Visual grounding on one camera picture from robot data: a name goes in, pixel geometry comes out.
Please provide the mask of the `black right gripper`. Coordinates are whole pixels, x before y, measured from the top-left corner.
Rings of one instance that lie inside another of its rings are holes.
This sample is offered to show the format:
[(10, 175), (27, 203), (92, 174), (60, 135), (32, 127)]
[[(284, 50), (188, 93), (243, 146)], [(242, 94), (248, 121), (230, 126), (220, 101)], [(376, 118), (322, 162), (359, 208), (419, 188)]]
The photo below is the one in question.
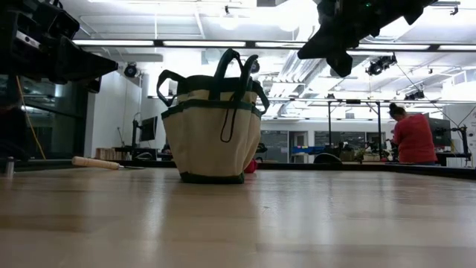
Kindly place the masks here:
[(366, 36), (376, 37), (385, 26), (404, 18), (412, 25), (435, 0), (329, 0), (318, 4), (321, 27), (298, 51), (301, 60), (326, 58), (339, 76), (353, 68), (346, 52)]

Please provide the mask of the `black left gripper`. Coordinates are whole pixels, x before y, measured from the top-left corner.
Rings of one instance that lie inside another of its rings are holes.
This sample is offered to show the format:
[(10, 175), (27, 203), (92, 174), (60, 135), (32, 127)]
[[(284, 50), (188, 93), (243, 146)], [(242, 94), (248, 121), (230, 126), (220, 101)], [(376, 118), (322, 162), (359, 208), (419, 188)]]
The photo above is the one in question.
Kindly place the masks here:
[(103, 75), (118, 70), (114, 60), (84, 51), (72, 42), (79, 22), (59, 0), (1, 1), (2, 74), (48, 78), (55, 83), (89, 80), (99, 93)]

